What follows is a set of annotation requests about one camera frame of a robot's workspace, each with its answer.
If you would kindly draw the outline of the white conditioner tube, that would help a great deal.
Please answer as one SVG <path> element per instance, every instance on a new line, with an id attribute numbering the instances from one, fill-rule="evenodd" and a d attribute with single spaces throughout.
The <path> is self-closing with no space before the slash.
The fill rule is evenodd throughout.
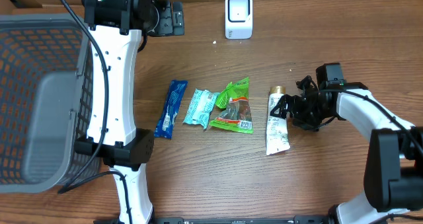
<path id="1" fill-rule="evenodd" d="M 285 95 L 286 88 L 275 86 L 270 88 L 268 99 L 268 116 L 266 125 L 266 154 L 274 155 L 290 149 L 287 121 L 284 118 L 271 116 L 270 112 Z"/>

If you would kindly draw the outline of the green clear snack bag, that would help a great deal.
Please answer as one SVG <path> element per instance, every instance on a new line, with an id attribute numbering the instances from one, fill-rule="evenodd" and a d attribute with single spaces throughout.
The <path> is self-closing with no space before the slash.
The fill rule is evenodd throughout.
<path id="1" fill-rule="evenodd" d="M 215 105 L 223 111 L 210 122 L 211 127 L 253 134 L 249 77 L 230 82 L 217 97 Z"/>

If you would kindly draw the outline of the teal white snack packet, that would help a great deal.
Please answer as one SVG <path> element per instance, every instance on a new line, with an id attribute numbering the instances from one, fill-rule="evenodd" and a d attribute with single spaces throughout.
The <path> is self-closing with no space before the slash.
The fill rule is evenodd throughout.
<path id="1" fill-rule="evenodd" d="M 206 130 L 218 96 L 219 93 L 196 89 L 183 122 L 189 125 L 201 125 Z"/>

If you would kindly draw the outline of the blue snack bar wrapper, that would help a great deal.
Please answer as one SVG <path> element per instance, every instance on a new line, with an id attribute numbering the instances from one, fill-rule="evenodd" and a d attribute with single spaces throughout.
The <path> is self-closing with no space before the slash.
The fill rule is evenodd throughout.
<path id="1" fill-rule="evenodd" d="M 187 88 L 188 81 L 172 80 L 167 93 L 163 112 L 156 125 L 154 136 L 172 139 L 176 117 Z"/>

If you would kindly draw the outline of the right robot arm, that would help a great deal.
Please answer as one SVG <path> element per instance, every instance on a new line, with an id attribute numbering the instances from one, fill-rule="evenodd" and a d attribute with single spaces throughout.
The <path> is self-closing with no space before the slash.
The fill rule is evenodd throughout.
<path id="1" fill-rule="evenodd" d="M 269 109 L 273 118 L 318 131 L 334 119 L 350 122 L 369 142 L 364 190 L 332 206 L 327 215 L 296 216 L 294 223 L 386 223 L 396 217 L 417 220 L 422 209 L 422 128 L 379 103 L 361 82 L 345 80 L 339 63 L 325 63 L 316 77 L 296 86 L 300 95 L 282 95 Z"/>

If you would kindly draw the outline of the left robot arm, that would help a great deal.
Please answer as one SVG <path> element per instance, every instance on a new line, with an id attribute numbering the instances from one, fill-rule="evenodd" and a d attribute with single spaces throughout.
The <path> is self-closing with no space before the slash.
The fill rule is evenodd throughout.
<path id="1" fill-rule="evenodd" d="M 115 223 L 152 223 L 146 164 L 154 135 L 134 120 L 136 56 L 148 35 L 161 36 L 169 3 L 158 0 L 81 0 L 93 53 L 93 107 L 78 153 L 101 158 L 118 191 Z"/>

